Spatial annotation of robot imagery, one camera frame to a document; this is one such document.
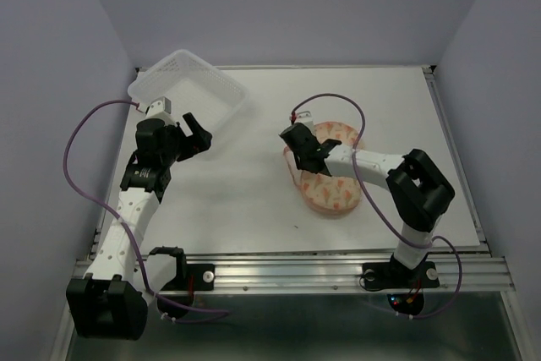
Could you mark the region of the floral mesh laundry bag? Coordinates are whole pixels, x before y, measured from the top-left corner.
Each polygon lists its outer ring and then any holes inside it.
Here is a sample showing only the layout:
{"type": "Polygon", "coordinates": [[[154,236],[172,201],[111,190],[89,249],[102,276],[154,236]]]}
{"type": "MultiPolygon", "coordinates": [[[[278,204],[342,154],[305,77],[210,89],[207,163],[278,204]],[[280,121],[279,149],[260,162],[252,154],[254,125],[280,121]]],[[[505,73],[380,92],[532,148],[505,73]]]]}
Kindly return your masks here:
{"type": "MultiPolygon", "coordinates": [[[[358,131],[341,122],[322,122],[314,126],[320,143],[326,139],[338,139],[344,145],[352,146],[358,131]]],[[[361,203],[362,190],[352,178],[329,177],[308,171],[290,171],[292,182],[301,194],[305,204],[313,211],[325,216],[345,216],[361,203]]]]}

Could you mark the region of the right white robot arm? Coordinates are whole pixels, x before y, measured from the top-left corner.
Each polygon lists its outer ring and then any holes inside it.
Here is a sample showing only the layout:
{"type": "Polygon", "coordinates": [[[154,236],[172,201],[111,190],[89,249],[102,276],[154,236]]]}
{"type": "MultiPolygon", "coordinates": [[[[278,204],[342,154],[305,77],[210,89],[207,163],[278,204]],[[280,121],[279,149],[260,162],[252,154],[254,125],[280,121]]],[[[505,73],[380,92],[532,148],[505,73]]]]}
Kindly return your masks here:
{"type": "Polygon", "coordinates": [[[389,275],[393,282],[407,285],[419,275],[419,265],[433,244],[434,230],[448,210],[456,192],[428,154],[413,149],[392,155],[358,148],[361,137],[350,145],[334,138],[318,141],[309,127],[293,123],[280,133],[300,171],[358,182],[369,203],[376,207],[365,184],[391,194],[402,229],[396,230],[380,209],[376,213],[399,239],[391,256],[389,275]]]}

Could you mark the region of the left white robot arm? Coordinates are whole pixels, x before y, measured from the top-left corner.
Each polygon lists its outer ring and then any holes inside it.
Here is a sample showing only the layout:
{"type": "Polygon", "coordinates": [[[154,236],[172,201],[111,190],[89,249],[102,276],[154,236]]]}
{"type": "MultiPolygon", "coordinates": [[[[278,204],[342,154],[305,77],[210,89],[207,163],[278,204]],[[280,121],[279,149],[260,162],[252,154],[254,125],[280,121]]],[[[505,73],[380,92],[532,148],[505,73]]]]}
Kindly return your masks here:
{"type": "Polygon", "coordinates": [[[104,204],[112,223],[99,253],[80,278],[68,283],[66,298],[75,330],[85,338],[137,340],[150,304],[160,304],[176,322],[193,310],[192,298],[178,302],[160,295],[161,287],[190,286],[183,249],[157,247],[143,256],[140,245],[156,214],[171,167],[210,149],[212,135],[190,112],[185,134],[168,112],[149,110],[135,130],[136,148],[128,159],[116,207],[104,204]]]}

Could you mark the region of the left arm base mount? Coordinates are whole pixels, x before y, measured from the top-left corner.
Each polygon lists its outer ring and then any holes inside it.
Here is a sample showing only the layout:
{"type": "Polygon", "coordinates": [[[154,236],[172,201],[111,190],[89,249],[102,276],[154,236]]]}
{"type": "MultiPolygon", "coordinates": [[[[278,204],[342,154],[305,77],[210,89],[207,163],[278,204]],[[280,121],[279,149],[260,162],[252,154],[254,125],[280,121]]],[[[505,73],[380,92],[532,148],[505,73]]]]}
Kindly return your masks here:
{"type": "Polygon", "coordinates": [[[156,247],[145,262],[150,285],[159,291],[209,292],[214,289],[216,267],[189,262],[179,247],[156,247]]]}

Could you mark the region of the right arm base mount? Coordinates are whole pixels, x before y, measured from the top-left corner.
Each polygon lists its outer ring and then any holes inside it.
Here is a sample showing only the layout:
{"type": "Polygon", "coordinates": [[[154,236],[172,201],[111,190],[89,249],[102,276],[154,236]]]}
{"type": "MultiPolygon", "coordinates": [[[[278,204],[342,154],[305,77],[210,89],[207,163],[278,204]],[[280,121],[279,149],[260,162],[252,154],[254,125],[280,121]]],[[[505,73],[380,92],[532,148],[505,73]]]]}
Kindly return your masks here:
{"type": "Polygon", "coordinates": [[[440,286],[435,263],[426,259],[413,269],[407,268],[393,256],[387,262],[367,262],[362,265],[359,278],[369,292],[440,286]]]}

